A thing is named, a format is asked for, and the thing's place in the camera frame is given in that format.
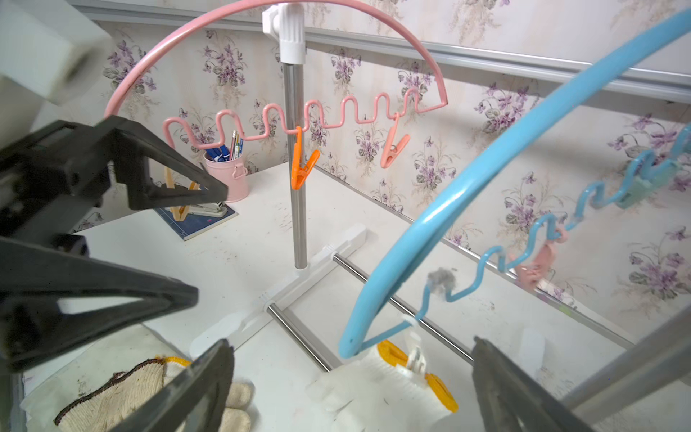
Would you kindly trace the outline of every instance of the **teal clothespin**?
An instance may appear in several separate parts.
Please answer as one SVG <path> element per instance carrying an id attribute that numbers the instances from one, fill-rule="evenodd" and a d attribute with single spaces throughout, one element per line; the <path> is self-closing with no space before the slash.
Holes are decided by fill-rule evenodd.
<path id="1" fill-rule="evenodd" d="M 681 164 L 676 160 L 668 160 L 665 162 L 666 163 L 660 167 L 650 180 L 646 180 L 640 176 L 634 177 L 633 185 L 631 185 L 629 190 L 626 191 L 626 194 L 616 202 L 616 205 L 621 209 L 627 209 L 647 198 L 657 189 L 668 184 L 681 169 Z"/>

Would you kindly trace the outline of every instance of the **orange clothespin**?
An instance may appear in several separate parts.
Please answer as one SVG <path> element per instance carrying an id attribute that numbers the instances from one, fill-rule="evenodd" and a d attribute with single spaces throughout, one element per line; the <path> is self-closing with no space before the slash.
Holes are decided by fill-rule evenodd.
<path id="1" fill-rule="evenodd" d="M 567 231 L 563 227 L 557 227 L 556 230 L 561 234 L 561 237 L 556 240 L 545 240 L 545 244 L 542 245 L 542 249 L 531 264 L 517 265 L 515 268 L 518 280 L 527 292 L 532 293 L 538 283 L 549 273 L 549 269 L 557 257 L 557 248 L 554 243 L 564 243 L 569 239 Z"/>
<path id="2" fill-rule="evenodd" d="M 398 157 L 403 151 L 405 146 L 410 141 L 410 135 L 406 134 L 401 138 L 401 142 L 398 143 L 396 147 L 392 147 L 393 139 L 396 138 L 396 130 L 398 129 L 398 119 L 401 118 L 400 114 L 396 113 L 396 122 L 393 127 L 389 129 L 389 134 L 386 137 L 386 142 L 384 143 L 384 151 L 381 152 L 381 167 L 389 168 L 393 163 L 394 159 Z"/>
<path id="3" fill-rule="evenodd" d="M 300 125 L 298 125 L 296 129 L 298 130 L 298 134 L 297 139 L 295 140 L 295 148 L 293 150 L 293 169 L 290 174 L 290 187 L 298 190 L 305 183 L 305 179 L 312 171 L 312 168 L 314 168 L 314 164 L 316 164 L 317 160 L 319 159 L 320 153 L 319 150 L 315 150 L 310 156 L 310 159 L 307 161 L 305 167 L 302 168 L 300 166 L 300 155 L 302 154 L 302 128 Z"/>

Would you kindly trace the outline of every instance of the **blue pen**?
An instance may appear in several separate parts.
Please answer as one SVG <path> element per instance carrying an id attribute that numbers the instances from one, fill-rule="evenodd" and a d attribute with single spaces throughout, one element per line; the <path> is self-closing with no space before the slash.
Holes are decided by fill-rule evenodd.
<path id="1" fill-rule="evenodd" d="M 222 145 L 219 147 L 221 154 L 223 155 L 223 162 L 227 162 L 230 160 L 230 151 L 228 151 L 228 147 L 225 145 Z"/>
<path id="2" fill-rule="evenodd" d="M 221 152 L 218 149 L 207 149 L 206 152 L 209 154 L 209 157 L 214 162 L 220 162 L 219 158 L 223 157 L 223 155 L 221 154 Z"/>

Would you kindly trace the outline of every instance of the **white shelf edge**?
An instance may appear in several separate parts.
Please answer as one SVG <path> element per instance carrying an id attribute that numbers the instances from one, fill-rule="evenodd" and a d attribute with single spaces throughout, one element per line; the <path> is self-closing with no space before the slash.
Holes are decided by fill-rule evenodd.
<path id="1" fill-rule="evenodd" d="M 181 26 L 203 12 L 174 8 L 139 6 L 102 0 L 69 0 L 78 11 L 95 21 L 114 21 L 134 24 Z M 221 19 L 209 26 L 225 30 L 261 31 L 261 22 L 246 17 Z M 308 47 L 313 44 L 343 46 L 374 53 L 421 59 L 407 41 L 393 37 L 361 35 L 309 28 Z M 554 59 L 534 55 L 504 53 L 501 51 L 465 48 L 424 42 L 432 57 L 440 64 L 505 73 L 532 79 L 563 83 L 591 64 L 573 60 Z M 609 83 L 605 90 L 654 99 L 691 104 L 691 74 L 631 68 L 619 79 Z"/>

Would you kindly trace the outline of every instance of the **white table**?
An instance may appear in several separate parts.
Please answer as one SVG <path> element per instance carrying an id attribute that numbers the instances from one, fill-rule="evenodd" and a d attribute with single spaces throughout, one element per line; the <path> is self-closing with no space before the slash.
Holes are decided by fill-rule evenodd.
<path id="1" fill-rule="evenodd" d="M 255 299 L 292 270 L 287 171 L 283 164 L 251 175 L 250 195 L 231 205 L 238 216 L 187 242 L 169 229 L 153 210 L 82 234 L 88 239 L 93 258 L 172 276 L 199 288 L 200 298 L 195 308 L 146 323 L 187 353 L 196 336 L 228 312 Z M 350 260 L 372 272 L 409 226 L 320 171 L 312 172 L 306 187 L 308 257 L 328 243 L 331 235 L 363 223 L 368 227 L 366 244 Z M 398 295 L 418 308 L 427 273 L 439 267 L 457 270 L 459 289 L 462 289 L 472 282 L 476 264 L 439 244 Z M 361 288 L 360 282 L 337 268 L 290 310 L 335 354 Z M 623 351 L 489 271 L 482 287 L 457 303 L 442 303 L 433 298 L 427 316 L 467 346 L 473 346 L 473 337 L 477 335 L 489 339 L 510 357 L 518 352 L 522 330 L 537 329 L 547 340 L 544 368 L 538 379 L 557 395 L 564 395 Z M 386 306 L 370 334 L 399 321 L 398 312 Z M 444 380 L 461 407 L 435 430 L 482 430 L 471 367 L 431 336 L 423 333 L 422 337 L 429 371 Z M 400 336 L 393 341 L 404 346 Z M 46 375 L 48 369 L 39 367 L 35 373 Z M 316 366 L 275 322 L 243 344 L 236 351 L 236 376 L 250 379 L 256 386 L 254 408 L 258 411 L 258 421 L 253 431 L 309 430 L 305 425 L 316 424 L 319 408 L 307 399 L 304 389 L 318 374 Z M 618 431 L 685 430 L 691 422 L 690 391 L 676 382 L 605 423 Z"/>

